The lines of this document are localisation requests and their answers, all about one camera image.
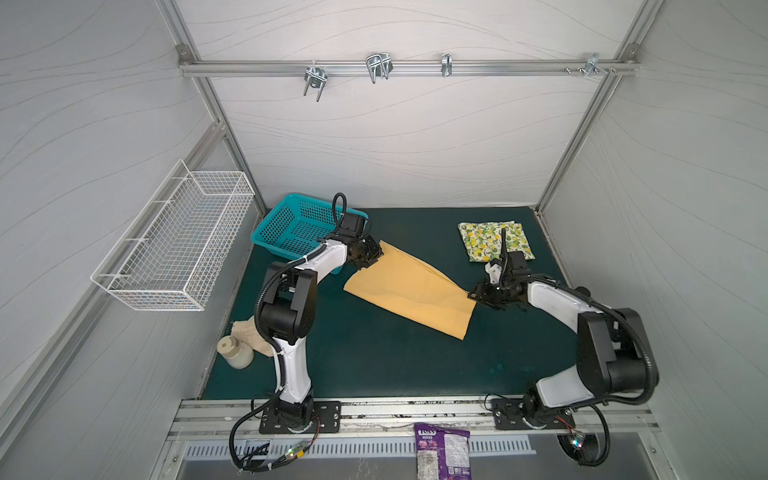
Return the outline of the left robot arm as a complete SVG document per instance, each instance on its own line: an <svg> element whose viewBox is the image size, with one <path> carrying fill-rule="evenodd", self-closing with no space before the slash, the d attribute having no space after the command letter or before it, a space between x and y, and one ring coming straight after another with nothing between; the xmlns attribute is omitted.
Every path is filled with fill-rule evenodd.
<svg viewBox="0 0 768 480"><path fill-rule="evenodd" d="M367 268L383 255L369 234L367 216L346 212L335 222L308 253L270 265L254 308L256 330L273 351L275 414L295 430L309 425L313 413L306 340L316 318L320 282L348 263Z"/></svg>

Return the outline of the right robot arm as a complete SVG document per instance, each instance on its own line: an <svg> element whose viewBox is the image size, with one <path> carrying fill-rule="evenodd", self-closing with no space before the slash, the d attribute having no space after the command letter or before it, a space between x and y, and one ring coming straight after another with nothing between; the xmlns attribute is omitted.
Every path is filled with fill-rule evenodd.
<svg viewBox="0 0 768 480"><path fill-rule="evenodd" d="M469 292L471 300L495 310L524 302L576 334L574 364L537 380L513 408L531 427L541 429L567 409L641 405L652 397L660 372L636 311L611 308L585 288L531 272L521 252L491 260L485 273Z"/></svg>

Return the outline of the lemon print skirt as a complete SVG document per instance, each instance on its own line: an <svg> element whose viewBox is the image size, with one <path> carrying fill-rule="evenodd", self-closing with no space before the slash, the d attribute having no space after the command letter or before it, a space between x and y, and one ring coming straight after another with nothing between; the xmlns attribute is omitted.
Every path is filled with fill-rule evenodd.
<svg viewBox="0 0 768 480"><path fill-rule="evenodd" d="M534 260L523 226L514 221L458 224L458 231L470 262L487 263L499 259L502 240L506 250L522 252L526 260Z"/></svg>

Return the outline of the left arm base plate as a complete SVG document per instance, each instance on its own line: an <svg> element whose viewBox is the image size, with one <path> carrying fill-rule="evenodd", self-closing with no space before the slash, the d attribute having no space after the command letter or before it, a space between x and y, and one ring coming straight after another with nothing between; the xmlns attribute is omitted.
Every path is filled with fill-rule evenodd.
<svg viewBox="0 0 768 480"><path fill-rule="evenodd" d="M278 400L262 413L260 434L338 433L341 422L339 401L289 403Z"/></svg>

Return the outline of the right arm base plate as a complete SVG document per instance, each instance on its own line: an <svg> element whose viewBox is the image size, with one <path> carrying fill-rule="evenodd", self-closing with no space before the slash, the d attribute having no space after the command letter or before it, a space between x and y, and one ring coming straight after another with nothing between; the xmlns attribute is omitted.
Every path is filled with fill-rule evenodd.
<svg viewBox="0 0 768 480"><path fill-rule="evenodd" d="M495 397L486 401L497 430L568 430L576 426L569 411L544 406L535 397Z"/></svg>

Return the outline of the tan yellow skirt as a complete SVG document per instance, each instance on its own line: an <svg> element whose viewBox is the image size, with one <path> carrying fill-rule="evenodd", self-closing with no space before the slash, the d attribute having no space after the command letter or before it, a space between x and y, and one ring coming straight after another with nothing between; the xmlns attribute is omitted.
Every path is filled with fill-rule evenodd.
<svg viewBox="0 0 768 480"><path fill-rule="evenodd" d="M384 310L462 340L476 302L442 272L382 241L377 261L357 271L344 290Z"/></svg>

